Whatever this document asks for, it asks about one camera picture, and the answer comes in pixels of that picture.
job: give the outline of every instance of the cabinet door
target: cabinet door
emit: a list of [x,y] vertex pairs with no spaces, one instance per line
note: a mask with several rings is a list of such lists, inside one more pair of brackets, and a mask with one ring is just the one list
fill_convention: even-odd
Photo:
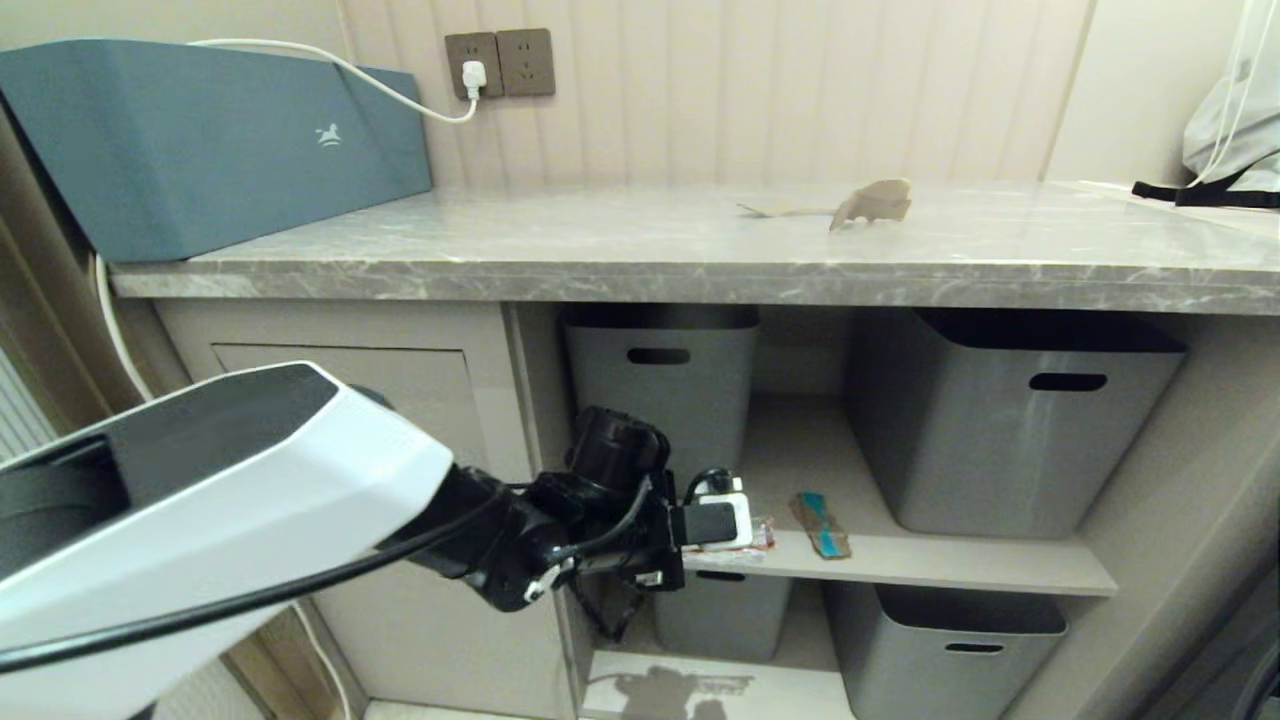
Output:
[[[467,306],[458,314],[454,306],[372,304],[352,316],[349,307],[317,314],[311,304],[294,302],[253,302],[252,310],[234,302],[187,305],[160,310],[179,354],[191,356],[193,377],[310,360],[384,395],[448,445],[458,462],[494,468],[490,459],[502,456],[502,471],[513,473],[503,479],[527,479],[497,306],[490,315]],[[494,365],[506,368],[506,383]],[[370,697],[529,717],[572,714],[550,602],[497,612],[462,583],[398,562],[319,593],[316,603]]]

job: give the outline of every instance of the electrical socket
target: electrical socket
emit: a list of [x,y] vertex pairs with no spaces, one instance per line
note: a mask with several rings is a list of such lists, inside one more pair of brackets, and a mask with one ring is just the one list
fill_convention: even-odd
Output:
[[498,58],[498,38],[492,32],[445,35],[444,53],[449,56],[449,77],[453,78],[453,94],[458,99],[467,99],[467,88],[462,85],[462,63],[467,60],[484,63],[489,82],[480,88],[480,97],[502,97],[502,61]]
[[549,29],[504,29],[498,33],[498,55],[507,95],[556,95]]

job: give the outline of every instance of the storage bin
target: storage bin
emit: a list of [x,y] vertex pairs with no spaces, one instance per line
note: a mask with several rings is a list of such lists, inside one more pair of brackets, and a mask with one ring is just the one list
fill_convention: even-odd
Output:
[[654,593],[658,642],[669,651],[768,662],[778,650],[791,578],[698,570]]
[[910,530],[1061,538],[1187,351],[1124,314],[877,309],[855,320],[854,433]]
[[1066,634],[1042,596],[823,583],[858,720],[996,720]]
[[751,306],[575,306],[564,338],[579,410],[600,405],[660,429],[681,492],[707,468],[733,470],[758,325]]

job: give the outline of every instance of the power plug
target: power plug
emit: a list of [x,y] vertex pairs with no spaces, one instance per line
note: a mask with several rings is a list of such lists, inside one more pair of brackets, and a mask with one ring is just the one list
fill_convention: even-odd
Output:
[[462,63],[462,86],[467,88],[467,97],[480,99],[480,88],[489,85],[489,74],[480,60],[467,60]]

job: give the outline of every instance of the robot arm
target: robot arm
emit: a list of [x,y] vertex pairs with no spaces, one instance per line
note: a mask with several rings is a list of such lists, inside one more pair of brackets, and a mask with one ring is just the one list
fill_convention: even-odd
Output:
[[750,541],[745,503],[677,502],[653,427],[576,429],[567,471],[507,486],[296,363],[3,465],[0,717],[131,717],[288,600],[401,557],[515,611],[581,573],[678,589],[682,546]]

